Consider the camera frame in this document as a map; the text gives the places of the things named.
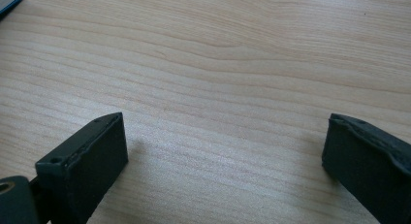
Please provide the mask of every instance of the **light wood surface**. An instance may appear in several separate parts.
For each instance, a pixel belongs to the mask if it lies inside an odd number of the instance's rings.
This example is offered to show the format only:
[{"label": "light wood surface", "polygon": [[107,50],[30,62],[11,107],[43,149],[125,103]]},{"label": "light wood surface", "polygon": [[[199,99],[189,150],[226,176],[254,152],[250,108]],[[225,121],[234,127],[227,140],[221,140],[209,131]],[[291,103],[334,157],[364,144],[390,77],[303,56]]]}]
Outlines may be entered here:
[{"label": "light wood surface", "polygon": [[0,177],[124,113],[89,223],[377,223],[321,153],[332,112],[411,143],[411,0],[24,0],[0,102]]}]

